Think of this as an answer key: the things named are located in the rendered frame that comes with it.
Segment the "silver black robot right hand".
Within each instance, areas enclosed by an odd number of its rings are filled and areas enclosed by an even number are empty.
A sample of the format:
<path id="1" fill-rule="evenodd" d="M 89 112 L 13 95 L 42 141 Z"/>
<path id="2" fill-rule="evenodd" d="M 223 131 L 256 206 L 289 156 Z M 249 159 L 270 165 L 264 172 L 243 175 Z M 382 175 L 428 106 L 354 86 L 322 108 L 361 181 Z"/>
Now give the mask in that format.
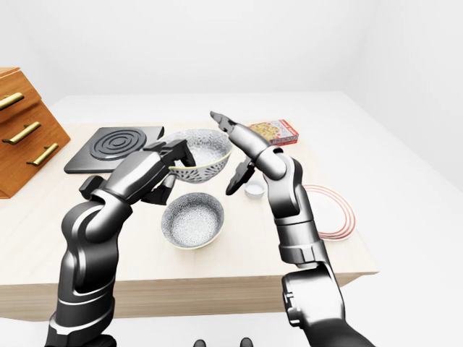
<path id="1" fill-rule="evenodd" d="M 281 173 L 275 170 L 275 166 L 271 165 L 272 154 L 268 149 L 271 145 L 267 140 L 250 128 L 232 121 L 221 113 L 211 111 L 210 115 L 218 123 L 219 128 L 228 134 L 229 140 L 247 156 L 245 161 L 237 166 L 235 174 L 226 188 L 226 195 L 234 194 L 244 183 L 247 183 L 254 174 L 255 168 L 272 179 L 279 177 Z"/>

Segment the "silver black robot left hand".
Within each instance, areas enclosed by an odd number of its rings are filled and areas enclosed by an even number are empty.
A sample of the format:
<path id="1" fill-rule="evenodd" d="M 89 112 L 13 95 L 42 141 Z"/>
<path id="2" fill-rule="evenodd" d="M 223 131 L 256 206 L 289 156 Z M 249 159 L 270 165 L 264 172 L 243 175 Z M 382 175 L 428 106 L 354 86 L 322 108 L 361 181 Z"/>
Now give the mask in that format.
<path id="1" fill-rule="evenodd" d="M 186 140 L 157 141 L 129 154 L 112 172 L 103 190 L 133 205 L 169 173 L 177 160 L 185 166 L 195 165 Z"/>

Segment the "patterned black white bowl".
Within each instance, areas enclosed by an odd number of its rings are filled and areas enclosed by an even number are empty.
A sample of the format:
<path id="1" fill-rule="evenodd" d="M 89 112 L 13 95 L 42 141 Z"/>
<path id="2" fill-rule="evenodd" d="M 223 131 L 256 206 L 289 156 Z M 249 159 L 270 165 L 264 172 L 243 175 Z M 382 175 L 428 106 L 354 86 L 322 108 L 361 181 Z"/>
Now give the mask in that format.
<path id="1" fill-rule="evenodd" d="M 228 162 L 232 143 L 223 132 L 212 129 L 186 129 L 161 138 L 161 141 L 186 140 L 196 166 L 185 167 L 176 161 L 170 170 L 180 181 L 204 183 L 217 176 Z"/>
<path id="2" fill-rule="evenodd" d="M 212 195 L 193 192 L 171 202 L 161 219 L 163 236 L 180 249 L 198 249 L 211 243 L 224 224 L 222 204 Z"/>

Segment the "flat dark stove plate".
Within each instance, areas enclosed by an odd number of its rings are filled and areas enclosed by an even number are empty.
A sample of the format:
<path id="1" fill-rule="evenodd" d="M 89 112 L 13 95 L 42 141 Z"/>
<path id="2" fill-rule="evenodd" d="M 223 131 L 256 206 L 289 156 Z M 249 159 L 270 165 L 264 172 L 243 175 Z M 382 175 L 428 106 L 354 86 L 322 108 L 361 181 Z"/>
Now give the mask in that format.
<path id="1" fill-rule="evenodd" d="M 101 127 L 64 167 L 67 174 L 111 173 L 130 153 L 163 137 L 164 127 Z"/>

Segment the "white plate with red rings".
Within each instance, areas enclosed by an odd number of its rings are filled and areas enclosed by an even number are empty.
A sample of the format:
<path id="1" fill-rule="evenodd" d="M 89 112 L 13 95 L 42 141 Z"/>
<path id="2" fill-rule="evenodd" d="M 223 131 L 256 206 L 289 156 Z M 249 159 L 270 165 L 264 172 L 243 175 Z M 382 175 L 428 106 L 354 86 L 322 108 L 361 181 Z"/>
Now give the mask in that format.
<path id="1" fill-rule="evenodd" d="M 357 220 L 352 206 L 337 192 L 314 184 L 304 185 L 316 228 L 322 239 L 341 241 L 354 232 Z"/>

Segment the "printed red food box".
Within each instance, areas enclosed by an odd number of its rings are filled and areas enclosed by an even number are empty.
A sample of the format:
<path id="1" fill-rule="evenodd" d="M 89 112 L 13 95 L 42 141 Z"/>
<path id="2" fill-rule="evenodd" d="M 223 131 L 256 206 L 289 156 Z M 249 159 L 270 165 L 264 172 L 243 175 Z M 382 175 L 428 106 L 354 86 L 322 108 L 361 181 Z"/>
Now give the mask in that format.
<path id="1" fill-rule="evenodd" d="M 251 124 L 249 128 L 272 145 L 295 144 L 299 138 L 298 132 L 284 119 Z"/>

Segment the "small white ramekin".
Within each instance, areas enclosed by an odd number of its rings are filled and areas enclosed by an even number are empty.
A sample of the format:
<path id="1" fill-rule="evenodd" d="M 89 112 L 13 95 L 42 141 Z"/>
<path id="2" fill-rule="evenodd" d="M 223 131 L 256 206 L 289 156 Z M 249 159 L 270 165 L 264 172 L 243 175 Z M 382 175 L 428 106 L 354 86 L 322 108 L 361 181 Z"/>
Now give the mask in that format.
<path id="1" fill-rule="evenodd" d="M 245 194 L 248 198 L 257 200 L 263 197 L 265 193 L 264 186 L 257 181 L 250 181 L 245 185 Z"/>

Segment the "wooden cabinet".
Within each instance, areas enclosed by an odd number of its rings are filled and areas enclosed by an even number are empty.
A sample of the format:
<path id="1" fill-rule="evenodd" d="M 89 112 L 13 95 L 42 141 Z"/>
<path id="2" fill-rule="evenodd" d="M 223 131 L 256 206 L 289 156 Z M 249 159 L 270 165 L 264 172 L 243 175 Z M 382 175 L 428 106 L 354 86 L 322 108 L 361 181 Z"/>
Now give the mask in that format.
<path id="1" fill-rule="evenodd" d="M 0 67 L 0 199 L 13 197 L 70 141 L 18 67 Z"/>

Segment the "wooden cabinet drawer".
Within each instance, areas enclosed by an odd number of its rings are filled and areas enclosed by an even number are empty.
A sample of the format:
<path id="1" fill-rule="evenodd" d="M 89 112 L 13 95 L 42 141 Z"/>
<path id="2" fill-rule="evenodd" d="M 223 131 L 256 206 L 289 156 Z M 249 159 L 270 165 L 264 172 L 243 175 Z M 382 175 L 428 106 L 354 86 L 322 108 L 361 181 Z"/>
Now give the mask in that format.
<path id="1" fill-rule="evenodd" d="M 25 124 L 32 124 L 35 121 L 40 122 L 41 127 L 23 141 L 16 145 L 2 142 L 3 139 L 9 139 L 21 132 Z M 53 143 L 61 146 L 60 132 L 57 126 L 56 119 L 40 103 L 18 113 L 14 118 L 4 123 L 0 123 L 0 161 L 20 160 L 21 158 L 25 161 L 34 160 L 45 151 L 45 146 L 50 146 Z"/>
<path id="2" fill-rule="evenodd" d="M 24 98 L 0 110 L 0 123 L 14 118 L 18 113 L 36 104 L 41 99 L 35 88 L 25 79 L 8 80 L 3 78 L 0 80 L 0 101 L 15 93 L 22 93 Z"/>
<path id="3" fill-rule="evenodd" d="M 0 161 L 0 199 L 14 196 L 47 162 L 49 162 L 70 140 L 69 135 L 58 124 L 59 148 L 48 157 L 40 166 L 26 164 L 24 159 Z"/>

